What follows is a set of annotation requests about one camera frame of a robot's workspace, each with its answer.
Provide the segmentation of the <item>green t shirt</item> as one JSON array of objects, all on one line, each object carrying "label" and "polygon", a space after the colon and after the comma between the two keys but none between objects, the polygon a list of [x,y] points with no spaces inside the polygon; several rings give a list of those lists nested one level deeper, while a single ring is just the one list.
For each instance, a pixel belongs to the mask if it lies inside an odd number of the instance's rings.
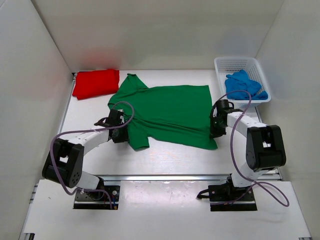
[{"label": "green t shirt", "polygon": [[149,138],[204,150],[216,150],[210,138],[212,98],[208,85],[148,87],[137,75],[128,74],[108,102],[122,109],[128,143],[135,150],[149,148]]}]

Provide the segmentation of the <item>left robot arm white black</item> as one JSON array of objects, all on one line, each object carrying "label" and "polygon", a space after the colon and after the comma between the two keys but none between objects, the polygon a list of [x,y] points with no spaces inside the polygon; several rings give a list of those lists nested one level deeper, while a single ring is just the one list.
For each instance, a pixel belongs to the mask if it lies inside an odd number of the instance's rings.
[{"label": "left robot arm white black", "polygon": [[48,154],[42,169],[42,177],[59,183],[56,172],[60,174],[63,184],[68,188],[80,187],[87,189],[93,199],[104,195],[105,187],[99,178],[83,171],[84,156],[108,141],[123,143],[129,140],[128,126],[125,123],[123,110],[112,109],[109,116],[100,119],[94,125],[107,130],[82,133],[70,140],[57,138],[53,142],[53,156]]}]

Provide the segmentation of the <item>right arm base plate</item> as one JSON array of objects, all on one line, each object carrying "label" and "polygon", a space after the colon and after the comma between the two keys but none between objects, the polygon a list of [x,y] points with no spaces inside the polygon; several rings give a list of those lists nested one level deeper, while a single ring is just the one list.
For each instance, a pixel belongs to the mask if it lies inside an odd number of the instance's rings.
[{"label": "right arm base plate", "polygon": [[257,211],[257,204],[251,186],[235,187],[230,176],[222,183],[211,183],[201,190],[196,198],[209,199],[211,212]]}]

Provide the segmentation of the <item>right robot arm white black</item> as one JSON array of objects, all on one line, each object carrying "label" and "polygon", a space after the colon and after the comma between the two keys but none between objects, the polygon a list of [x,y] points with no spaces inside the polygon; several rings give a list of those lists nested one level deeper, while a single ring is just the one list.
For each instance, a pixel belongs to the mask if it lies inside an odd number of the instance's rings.
[{"label": "right robot arm white black", "polygon": [[[260,176],[286,164],[286,153],[282,132],[277,125],[266,125],[234,107],[227,99],[215,102],[210,112],[211,139],[227,134],[231,128],[230,153],[235,172],[230,175],[231,183],[224,187],[224,195],[236,200],[242,195],[242,188],[252,185]],[[245,162],[237,166],[233,151],[235,132],[246,138]]]}]

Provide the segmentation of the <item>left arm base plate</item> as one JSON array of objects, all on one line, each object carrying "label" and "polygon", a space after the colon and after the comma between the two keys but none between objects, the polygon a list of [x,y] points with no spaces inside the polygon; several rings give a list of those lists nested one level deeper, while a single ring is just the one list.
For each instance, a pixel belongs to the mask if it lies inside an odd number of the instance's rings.
[{"label": "left arm base plate", "polygon": [[104,181],[104,192],[87,192],[78,190],[73,201],[76,210],[118,210],[120,200],[120,181]]}]

